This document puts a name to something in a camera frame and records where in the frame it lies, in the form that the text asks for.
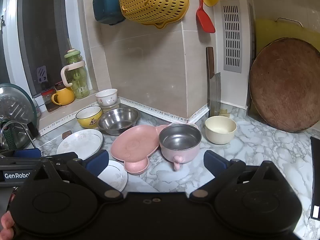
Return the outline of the person's left hand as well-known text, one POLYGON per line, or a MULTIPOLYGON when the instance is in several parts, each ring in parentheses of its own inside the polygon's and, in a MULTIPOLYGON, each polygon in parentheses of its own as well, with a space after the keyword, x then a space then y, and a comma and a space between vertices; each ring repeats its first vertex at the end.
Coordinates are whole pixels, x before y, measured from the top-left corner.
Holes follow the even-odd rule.
POLYGON ((3 229, 0 233, 0 239, 1 240, 12 240, 14 237, 14 220, 12 218, 12 215, 10 211, 7 211, 2 217, 1 217, 1 225, 3 229))

